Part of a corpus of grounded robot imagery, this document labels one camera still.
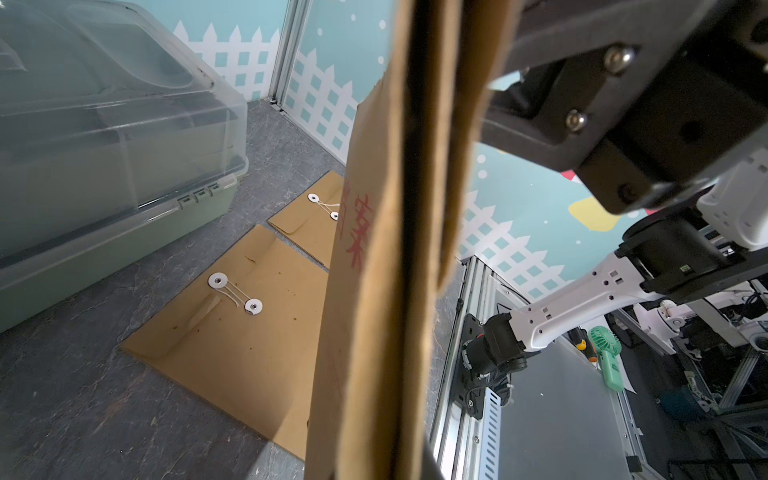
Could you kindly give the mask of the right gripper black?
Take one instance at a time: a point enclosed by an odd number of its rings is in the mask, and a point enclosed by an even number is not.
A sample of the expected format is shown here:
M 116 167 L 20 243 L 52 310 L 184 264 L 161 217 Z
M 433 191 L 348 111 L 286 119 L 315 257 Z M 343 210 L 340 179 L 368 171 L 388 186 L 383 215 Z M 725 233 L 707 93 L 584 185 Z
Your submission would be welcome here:
M 557 172 L 586 159 L 612 214 L 694 194 L 767 141 L 767 4 L 728 6 L 670 62 L 717 2 L 528 2 L 502 69 L 521 80 L 482 142 Z

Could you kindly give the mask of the brown file bag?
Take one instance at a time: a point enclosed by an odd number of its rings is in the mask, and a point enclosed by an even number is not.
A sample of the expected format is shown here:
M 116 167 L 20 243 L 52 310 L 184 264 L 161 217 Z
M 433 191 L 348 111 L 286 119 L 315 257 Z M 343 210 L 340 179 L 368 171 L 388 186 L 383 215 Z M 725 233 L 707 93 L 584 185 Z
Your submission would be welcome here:
M 321 322 L 308 479 L 417 479 L 436 298 L 474 143 L 524 5 L 403 1 L 358 106 Z
M 324 267 L 330 266 L 343 177 L 329 171 L 268 223 Z
M 256 226 L 121 347 L 303 458 L 327 279 Z

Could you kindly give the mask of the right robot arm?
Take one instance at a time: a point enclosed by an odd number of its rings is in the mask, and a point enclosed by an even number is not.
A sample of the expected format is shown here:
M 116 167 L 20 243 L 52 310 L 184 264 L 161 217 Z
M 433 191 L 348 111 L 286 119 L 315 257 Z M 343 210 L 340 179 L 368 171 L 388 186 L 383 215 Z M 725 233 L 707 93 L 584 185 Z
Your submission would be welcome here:
M 492 97 L 482 139 L 573 171 L 609 213 L 650 215 L 583 277 L 470 320 L 450 397 L 474 418 L 580 324 L 767 271 L 765 2 L 527 1 L 502 60 L 521 80 Z

